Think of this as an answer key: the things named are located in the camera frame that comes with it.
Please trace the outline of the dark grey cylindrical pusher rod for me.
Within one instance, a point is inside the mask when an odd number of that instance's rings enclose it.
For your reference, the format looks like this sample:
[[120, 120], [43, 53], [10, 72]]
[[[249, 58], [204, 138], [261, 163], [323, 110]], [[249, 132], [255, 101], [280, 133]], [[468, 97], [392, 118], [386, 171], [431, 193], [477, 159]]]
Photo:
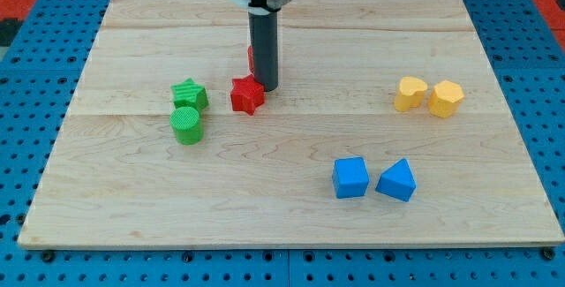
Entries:
[[278, 87], [277, 13], [248, 14], [252, 47], [252, 74], [266, 92]]

